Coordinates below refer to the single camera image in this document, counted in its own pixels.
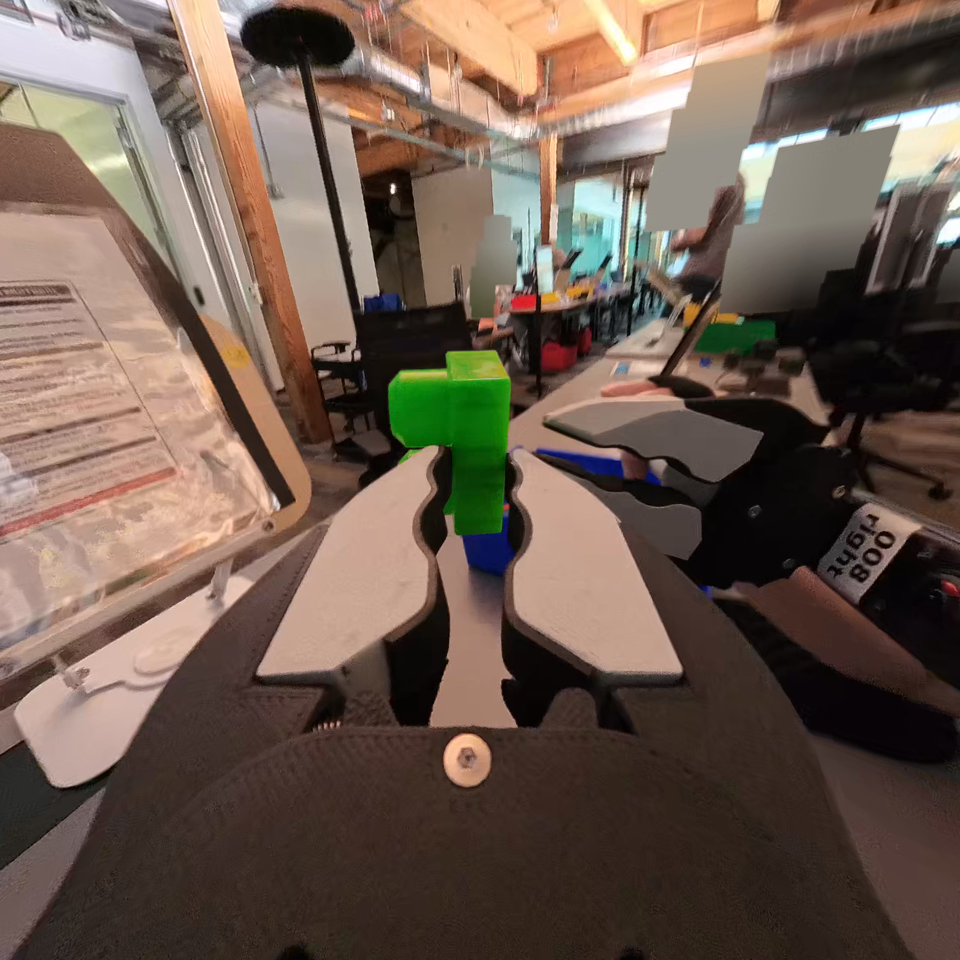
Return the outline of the black office chair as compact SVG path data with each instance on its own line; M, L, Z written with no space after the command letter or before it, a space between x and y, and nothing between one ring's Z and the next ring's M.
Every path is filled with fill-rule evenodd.
M938 295L937 285L925 284L866 296L858 302L850 334L808 351L830 423L848 424L843 446L872 494L874 467L922 483L932 501L954 494L947 480L870 449L864 439L870 423L892 415L958 412L958 308L938 302Z
M328 341L310 349L319 382L338 381L338 395L320 394L328 413L352 426L375 425L391 448L400 444L390 426L389 384L407 370L440 369L450 352L469 351L472 331L465 304L450 303L353 315L354 340Z

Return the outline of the silver ventilation duct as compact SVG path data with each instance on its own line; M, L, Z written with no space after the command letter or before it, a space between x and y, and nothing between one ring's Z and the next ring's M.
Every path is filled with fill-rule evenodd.
M456 78L450 69L427 62L416 71L366 44L356 47L342 63L314 66L312 75L323 88L350 87L375 93L465 134L521 143L551 136L529 116L510 113L492 94Z

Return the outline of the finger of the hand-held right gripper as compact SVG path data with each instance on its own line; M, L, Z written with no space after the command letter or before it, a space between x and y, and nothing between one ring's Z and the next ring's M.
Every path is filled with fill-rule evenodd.
M594 448L679 465L705 483L719 483L750 463L763 441L759 430L664 396L584 400L546 414L543 425Z
M700 546L702 513L686 494L650 482L645 473L628 475L614 458L553 453L551 466L598 499L625 532L671 559L686 561Z

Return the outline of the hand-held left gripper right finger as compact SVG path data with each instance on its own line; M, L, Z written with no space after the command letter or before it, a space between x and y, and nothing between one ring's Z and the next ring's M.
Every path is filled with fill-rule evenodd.
M526 450L508 462L520 535L505 629L593 683L679 683L680 658L615 514Z

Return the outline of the black instruction sheet board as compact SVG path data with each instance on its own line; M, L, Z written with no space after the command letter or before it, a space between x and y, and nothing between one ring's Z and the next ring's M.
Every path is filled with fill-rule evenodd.
M2 125L2 682L269 536L292 496L181 284L66 143Z

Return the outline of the green toy brick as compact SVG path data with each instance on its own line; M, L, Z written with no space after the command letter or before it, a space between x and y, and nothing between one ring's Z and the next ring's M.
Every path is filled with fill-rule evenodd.
M444 368L406 369L390 381L393 437L407 450L438 446L451 453L446 512L460 536L501 530L511 392L493 350L450 351Z

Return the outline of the white tablet stand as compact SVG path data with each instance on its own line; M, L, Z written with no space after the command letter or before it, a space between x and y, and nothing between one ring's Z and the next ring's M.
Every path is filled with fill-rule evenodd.
M82 658L53 658L13 720L48 783L85 785L126 754L162 690L211 627L253 586L221 565L209 586Z

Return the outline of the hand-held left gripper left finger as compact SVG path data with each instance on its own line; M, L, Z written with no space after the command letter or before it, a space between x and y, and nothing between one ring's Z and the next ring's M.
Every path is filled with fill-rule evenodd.
M426 511L445 449L427 446L331 519L257 670L263 682L390 682L389 644L434 607Z

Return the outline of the wooden support post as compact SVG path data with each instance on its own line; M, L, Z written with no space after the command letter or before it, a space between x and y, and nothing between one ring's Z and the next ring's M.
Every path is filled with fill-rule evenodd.
M168 7L200 111L225 180L247 269L299 438L332 439L330 419L306 344L282 239L259 162L231 44L214 1Z

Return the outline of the person's right forearm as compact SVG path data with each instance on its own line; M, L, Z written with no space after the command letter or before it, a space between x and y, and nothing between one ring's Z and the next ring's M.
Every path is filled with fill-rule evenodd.
M959 719L959 691L931 673L855 606L806 567L757 586L736 582L744 597L775 628L847 678Z

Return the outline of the green storage bin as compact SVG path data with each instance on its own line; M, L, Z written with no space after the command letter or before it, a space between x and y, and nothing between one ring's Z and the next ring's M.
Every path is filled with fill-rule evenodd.
M702 330L694 354L720 356L746 354L759 342L775 341L776 323L771 319L738 318L737 322L714 321Z

